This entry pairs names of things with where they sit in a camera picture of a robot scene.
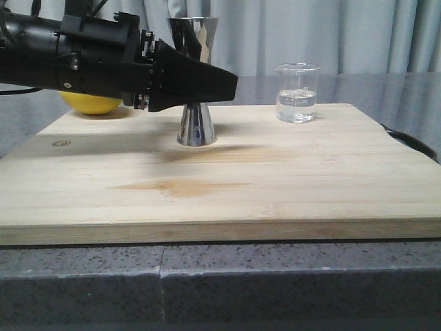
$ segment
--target gray countertop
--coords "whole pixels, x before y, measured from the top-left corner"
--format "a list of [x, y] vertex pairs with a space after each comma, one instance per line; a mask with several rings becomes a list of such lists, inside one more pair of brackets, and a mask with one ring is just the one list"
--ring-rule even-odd
[[[275, 77], [242, 77], [227, 104], [274, 103], [276, 90]], [[322, 76], [319, 102], [352, 103], [441, 155], [440, 91], [438, 73]], [[54, 91], [1, 97], [0, 157], [67, 110]], [[440, 317], [441, 241], [433, 239], [0, 246], [2, 330], [426, 318], [439, 327]]]

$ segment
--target yellow lemon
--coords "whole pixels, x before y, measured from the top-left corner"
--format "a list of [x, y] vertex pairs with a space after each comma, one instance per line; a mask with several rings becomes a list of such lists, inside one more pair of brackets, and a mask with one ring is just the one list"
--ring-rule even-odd
[[120, 99], [60, 91], [61, 98], [83, 114], [102, 115], [119, 106]]

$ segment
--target metal jigger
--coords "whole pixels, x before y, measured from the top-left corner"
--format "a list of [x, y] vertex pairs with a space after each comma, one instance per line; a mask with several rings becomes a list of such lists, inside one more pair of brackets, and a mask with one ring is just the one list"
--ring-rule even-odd
[[[218, 24], [215, 17], [183, 17], [168, 19], [174, 47], [177, 51], [210, 64], [214, 33]], [[216, 133], [205, 102], [184, 106], [178, 142], [184, 146], [206, 146], [216, 141]]]

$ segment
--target logo on cutting board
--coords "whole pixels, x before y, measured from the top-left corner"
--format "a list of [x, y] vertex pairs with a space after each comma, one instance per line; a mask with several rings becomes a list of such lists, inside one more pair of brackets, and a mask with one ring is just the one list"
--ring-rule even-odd
[[54, 147], [64, 147], [64, 146], [67, 146], [67, 145], [70, 145], [70, 144], [71, 144], [70, 140], [58, 140], [58, 141], [55, 141], [52, 144], [52, 146], [54, 146]]

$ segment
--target clear liquid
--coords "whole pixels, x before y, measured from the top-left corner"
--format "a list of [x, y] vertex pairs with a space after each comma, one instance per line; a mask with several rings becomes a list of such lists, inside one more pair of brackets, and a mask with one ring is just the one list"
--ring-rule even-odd
[[316, 93], [309, 90], [281, 90], [277, 94], [277, 118], [285, 122], [304, 123], [314, 118]]

